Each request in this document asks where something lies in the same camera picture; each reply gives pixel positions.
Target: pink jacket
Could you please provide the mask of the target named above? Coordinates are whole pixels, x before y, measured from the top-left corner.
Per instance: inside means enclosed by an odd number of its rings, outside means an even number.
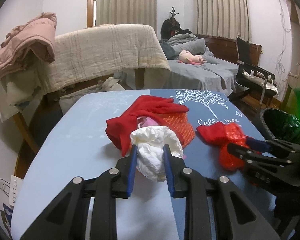
[[[38,59],[53,62],[56,27],[56,14],[42,13],[25,25],[13,28],[1,43],[0,79],[9,73],[25,69],[30,50]]]

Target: red glove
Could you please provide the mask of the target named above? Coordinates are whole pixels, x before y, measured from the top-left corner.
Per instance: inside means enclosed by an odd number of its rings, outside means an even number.
[[[106,134],[113,144],[125,156],[130,146],[130,134],[137,128],[137,118],[140,116],[151,117],[159,125],[169,126],[157,114],[187,113],[188,107],[174,104],[173,98],[161,98],[142,95],[119,117],[107,120]],[[184,143],[182,135],[175,131],[181,144]]]
[[[216,122],[209,126],[200,125],[197,127],[197,131],[207,143],[222,146],[228,142],[224,126],[225,124],[223,122]]]

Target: white tree illustration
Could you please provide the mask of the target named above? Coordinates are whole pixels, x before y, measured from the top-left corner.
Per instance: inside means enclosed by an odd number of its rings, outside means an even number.
[[[225,105],[224,102],[227,102],[223,98],[221,98],[221,95],[214,94],[208,90],[180,90],[176,91],[176,96],[172,97],[178,100],[179,104],[183,104],[186,101],[195,101],[203,104],[206,106],[210,112],[214,115],[216,119],[218,117],[215,115],[215,113],[210,108],[209,104],[218,104],[224,106],[226,109],[229,109],[228,106]]]

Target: pink stuffed toy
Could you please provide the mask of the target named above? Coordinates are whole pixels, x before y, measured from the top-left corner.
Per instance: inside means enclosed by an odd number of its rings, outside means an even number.
[[[192,64],[192,65],[202,65],[203,63],[206,63],[207,61],[203,59],[200,55],[192,55],[191,52],[186,51],[185,49],[179,54],[179,63],[186,63],[186,64]]]

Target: beige blanket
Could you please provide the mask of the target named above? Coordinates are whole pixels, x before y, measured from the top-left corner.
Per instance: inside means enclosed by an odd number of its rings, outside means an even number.
[[[40,62],[22,75],[15,72],[0,81],[1,121],[19,111],[13,105],[74,83],[145,68],[144,88],[156,89],[170,73],[154,29],[148,25],[107,25],[59,35],[55,37],[55,55],[51,64]],[[25,86],[23,75],[38,81]]]

